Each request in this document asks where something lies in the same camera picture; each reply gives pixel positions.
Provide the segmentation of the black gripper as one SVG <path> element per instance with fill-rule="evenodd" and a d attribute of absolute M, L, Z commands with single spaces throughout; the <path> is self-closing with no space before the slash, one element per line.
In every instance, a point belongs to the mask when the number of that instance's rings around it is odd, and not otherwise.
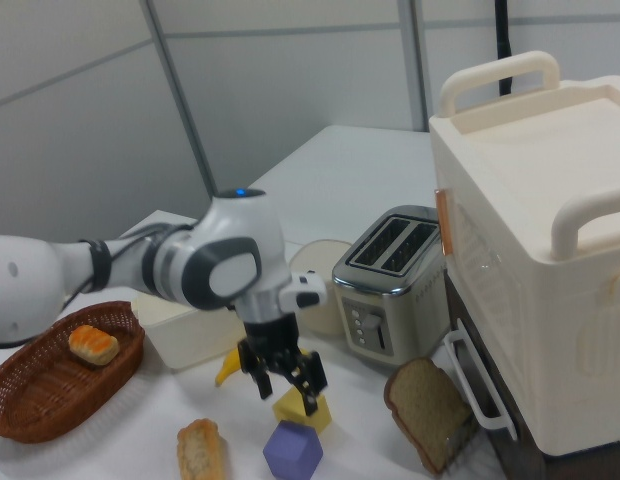
<path fill-rule="evenodd" d="M 301 394 L 304 413 L 311 417 L 318 410 L 318 397 L 327 387 L 320 355 L 298 348 L 299 329 L 295 314 L 266 323 L 245 323 L 246 336 L 238 344 L 241 370 L 256 384 L 260 398 L 273 393 L 267 372 L 284 378 Z"/>

